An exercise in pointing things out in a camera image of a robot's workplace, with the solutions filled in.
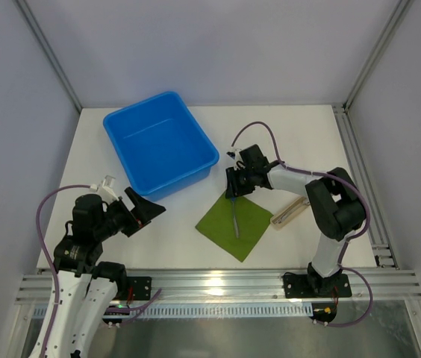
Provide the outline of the silver table knife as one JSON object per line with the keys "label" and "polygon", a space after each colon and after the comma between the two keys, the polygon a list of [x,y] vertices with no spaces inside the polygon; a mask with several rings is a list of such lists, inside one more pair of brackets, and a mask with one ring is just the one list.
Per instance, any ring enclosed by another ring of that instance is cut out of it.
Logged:
{"label": "silver table knife", "polygon": [[291,218],[292,215],[301,212],[302,209],[304,209],[305,207],[306,207],[305,204],[298,204],[296,206],[289,207],[282,214],[280,214],[279,216],[276,216],[275,219],[273,220],[273,223],[274,224],[281,224],[281,223],[285,222],[286,220],[288,220],[289,218]]}

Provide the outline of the silver fork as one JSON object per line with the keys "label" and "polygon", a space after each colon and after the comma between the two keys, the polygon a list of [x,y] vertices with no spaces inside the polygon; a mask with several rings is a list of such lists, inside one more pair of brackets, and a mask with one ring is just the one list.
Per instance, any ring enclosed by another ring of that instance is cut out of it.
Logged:
{"label": "silver fork", "polygon": [[232,212],[232,220],[233,220],[233,226],[234,226],[234,235],[237,239],[240,238],[240,230],[238,226],[237,221],[237,211],[236,211],[236,198],[231,199],[231,212]]}

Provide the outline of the green paper napkin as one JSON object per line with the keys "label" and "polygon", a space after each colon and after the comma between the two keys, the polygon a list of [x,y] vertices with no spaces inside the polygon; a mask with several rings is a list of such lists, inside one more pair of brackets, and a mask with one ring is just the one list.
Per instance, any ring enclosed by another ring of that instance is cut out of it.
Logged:
{"label": "green paper napkin", "polygon": [[242,263],[266,232],[272,213],[245,197],[237,198],[236,211],[239,239],[234,235],[231,199],[227,199],[225,193],[204,214],[196,229]]}

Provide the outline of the blue plastic bin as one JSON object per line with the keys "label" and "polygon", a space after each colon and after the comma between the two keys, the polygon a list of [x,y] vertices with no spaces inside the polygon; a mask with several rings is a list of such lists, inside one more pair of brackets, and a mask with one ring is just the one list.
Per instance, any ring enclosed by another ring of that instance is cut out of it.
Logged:
{"label": "blue plastic bin", "polygon": [[158,201],[205,179],[219,152],[173,91],[114,111],[103,127],[132,189]]}

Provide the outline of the aluminium frame post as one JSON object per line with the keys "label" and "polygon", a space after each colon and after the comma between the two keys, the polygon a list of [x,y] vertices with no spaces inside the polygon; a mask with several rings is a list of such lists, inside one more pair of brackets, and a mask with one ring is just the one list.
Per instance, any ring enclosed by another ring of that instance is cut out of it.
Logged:
{"label": "aluminium frame post", "polygon": [[383,57],[413,3],[413,0],[397,1],[396,6],[390,13],[374,46],[370,50],[368,57],[359,71],[345,102],[343,103],[343,108],[346,112],[351,109],[369,77],[375,71],[376,66]]}
{"label": "aluminium frame post", "polygon": [[44,31],[42,30],[36,16],[34,15],[33,10],[26,0],[13,0],[12,1],[20,15],[22,16],[25,24],[28,26],[31,34],[34,39],[37,41],[38,46],[40,47],[42,53],[46,57],[49,65],[51,66],[53,72],[57,76],[60,85],[63,87],[63,90],[67,94],[69,100],[72,102],[74,108],[78,113],[81,113],[83,106],[79,100],[75,90],[73,89],[71,82],[68,79],[63,67],[60,64],[60,61],[57,58],[50,42],[47,39]]}

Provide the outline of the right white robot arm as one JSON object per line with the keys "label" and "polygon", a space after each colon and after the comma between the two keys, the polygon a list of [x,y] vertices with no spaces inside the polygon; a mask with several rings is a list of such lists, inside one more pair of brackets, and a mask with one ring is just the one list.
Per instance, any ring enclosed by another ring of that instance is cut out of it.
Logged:
{"label": "right white robot arm", "polygon": [[323,175],[305,174],[270,162],[258,145],[229,151],[234,161],[225,170],[225,197],[235,199],[256,188],[291,192],[306,199],[320,231],[314,258],[306,274],[284,275],[288,298],[330,298],[344,286],[342,260],[350,237],[367,220],[363,200],[345,169],[337,167]]}

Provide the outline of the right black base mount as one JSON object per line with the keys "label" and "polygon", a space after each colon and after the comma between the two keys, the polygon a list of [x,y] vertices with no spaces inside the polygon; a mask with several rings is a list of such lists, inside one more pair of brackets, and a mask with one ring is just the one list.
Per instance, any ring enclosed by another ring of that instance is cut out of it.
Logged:
{"label": "right black base mount", "polygon": [[352,288],[346,274],[321,278],[317,274],[286,272],[283,277],[285,298],[350,298]]}

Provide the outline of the aluminium front rail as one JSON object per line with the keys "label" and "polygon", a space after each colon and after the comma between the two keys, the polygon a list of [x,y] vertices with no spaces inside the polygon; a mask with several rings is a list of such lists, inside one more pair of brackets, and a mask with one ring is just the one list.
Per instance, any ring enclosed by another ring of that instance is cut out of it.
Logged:
{"label": "aluminium front rail", "polygon": [[[150,277],[152,292],[161,289],[162,303],[284,302],[285,269],[129,270],[132,277]],[[411,270],[359,268],[345,271],[353,301],[368,299],[367,281],[377,301],[421,300],[421,285]]]}

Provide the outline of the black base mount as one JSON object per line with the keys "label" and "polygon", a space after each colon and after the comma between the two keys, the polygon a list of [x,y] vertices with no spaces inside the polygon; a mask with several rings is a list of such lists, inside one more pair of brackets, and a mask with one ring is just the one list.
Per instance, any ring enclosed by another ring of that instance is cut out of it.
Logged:
{"label": "black base mount", "polygon": [[286,272],[283,277],[285,298],[350,298],[352,288],[346,274],[321,278],[317,274]]}
{"label": "black base mount", "polygon": [[124,301],[148,301],[151,298],[152,278],[149,276],[127,277]]}

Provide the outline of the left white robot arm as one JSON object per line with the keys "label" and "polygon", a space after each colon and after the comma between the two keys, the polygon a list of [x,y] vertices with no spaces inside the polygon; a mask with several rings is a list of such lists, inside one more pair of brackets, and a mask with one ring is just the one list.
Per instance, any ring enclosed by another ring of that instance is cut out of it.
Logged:
{"label": "left white robot arm", "polygon": [[129,289],[123,264],[100,261],[103,242],[118,233],[132,236],[166,210],[130,187],[132,209],[108,185],[88,189],[75,200],[54,252],[43,252],[52,293],[32,357],[87,357],[111,301]]}

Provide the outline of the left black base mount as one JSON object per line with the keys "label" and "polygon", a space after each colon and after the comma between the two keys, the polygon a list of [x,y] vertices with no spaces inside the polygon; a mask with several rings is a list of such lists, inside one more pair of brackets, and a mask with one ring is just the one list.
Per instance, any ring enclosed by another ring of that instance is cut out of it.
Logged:
{"label": "left black base mount", "polygon": [[124,301],[148,301],[151,298],[152,278],[149,276],[127,277]]}

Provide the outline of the beige cutlery tray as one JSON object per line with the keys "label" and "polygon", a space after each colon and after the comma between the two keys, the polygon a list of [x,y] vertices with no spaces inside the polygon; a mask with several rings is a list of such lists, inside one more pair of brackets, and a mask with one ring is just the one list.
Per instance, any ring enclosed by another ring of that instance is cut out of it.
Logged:
{"label": "beige cutlery tray", "polygon": [[289,205],[287,205],[283,210],[276,213],[271,219],[270,224],[276,229],[280,230],[286,226],[289,222],[294,220],[297,216],[303,213],[307,208],[309,208],[310,202],[305,197],[299,197]]}

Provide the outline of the right aluminium side rail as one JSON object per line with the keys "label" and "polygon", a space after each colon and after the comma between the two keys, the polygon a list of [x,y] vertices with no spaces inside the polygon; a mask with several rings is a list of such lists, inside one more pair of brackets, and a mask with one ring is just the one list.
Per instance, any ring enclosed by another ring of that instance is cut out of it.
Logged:
{"label": "right aluminium side rail", "polygon": [[390,234],[378,207],[370,182],[367,166],[350,122],[349,114],[342,104],[333,104],[332,110],[340,132],[343,148],[352,172],[353,181],[367,200],[370,211],[369,239],[379,268],[400,270],[390,242]]}

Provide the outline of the left aluminium frame post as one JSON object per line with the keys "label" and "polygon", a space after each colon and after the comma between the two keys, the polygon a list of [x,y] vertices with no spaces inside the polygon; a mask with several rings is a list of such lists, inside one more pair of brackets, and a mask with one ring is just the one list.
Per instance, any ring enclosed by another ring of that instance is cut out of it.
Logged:
{"label": "left aluminium frame post", "polygon": [[42,30],[36,16],[34,15],[33,10],[26,0],[13,0],[12,1],[20,15],[22,16],[25,24],[28,26],[31,34],[34,39],[37,41],[38,46],[40,47],[42,53],[46,57],[49,65],[51,66],[53,72],[57,76],[60,85],[63,87],[63,90],[67,94],[69,100],[72,102],[74,108],[78,113],[81,113],[83,106],[79,100],[75,90],[73,89],[71,82],[68,79],[63,67],[60,64],[60,61],[57,58],[50,42],[47,39],[44,31]]}

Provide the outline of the right aluminium frame post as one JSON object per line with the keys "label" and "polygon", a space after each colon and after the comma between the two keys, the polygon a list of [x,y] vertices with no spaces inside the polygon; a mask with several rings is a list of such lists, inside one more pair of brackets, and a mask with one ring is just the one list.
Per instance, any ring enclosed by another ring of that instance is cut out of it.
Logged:
{"label": "right aluminium frame post", "polygon": [[374,46],[370,50],[368,57],[359,71],[345,102],[343,103],[343,108],[346,112],[351,109],[369,77],[375,71],[376,66],[383,57],[413,3],[413,0],[397,1],[396,6],[390,13]]}

